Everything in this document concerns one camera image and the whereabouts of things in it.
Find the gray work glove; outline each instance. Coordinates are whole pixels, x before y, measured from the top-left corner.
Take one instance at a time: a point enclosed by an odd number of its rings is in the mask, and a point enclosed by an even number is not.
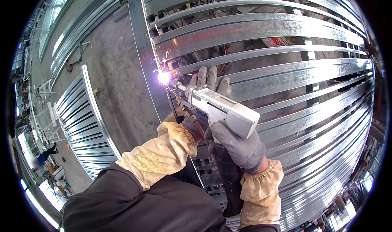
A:
[[[227,91],[228,91],[228,85],[230,83],[230,78],[223,77],[219,83],[218,89],[216,89],[217,74],[218,74],[218,69],[216,68],[216,66],[214,66],[214,65],[211,66],[210,69],[208,70],[208,73],[207,73],[207,68],[205,66],[202,66],[199,69],[199,73],[195,73],[192,76],[189,85],[196,86],[196,85],[201,85],[201,84],[207,84],[207,88],[209,88],[210,90],[213,90],[223,96],[226,96]],[[196,119],[199,122],[202,129],[204,131],[206,131],[206,129],[208,128],[207,115],[198,109],[194,110],[193,114],[196,116]],[[190,119],[188,117],[185,117],[182,124],[185,127],[187,127],[188,129],[191,129],[191,130],[200,134],[197,127],[194,125],[193,122],[190,121]]]
[[[212,140],[213,136],[227,149],[234,163],[247,173],[255,173],[262,166],[265,145],[260,141],[256,131],[253,131],[250,137],[245,140],[222,123],[214,122],[211,128],[205,132],[204,138]],[[212,151],[213,145],[214,143],[211,142],[208,147],[209,151]]]

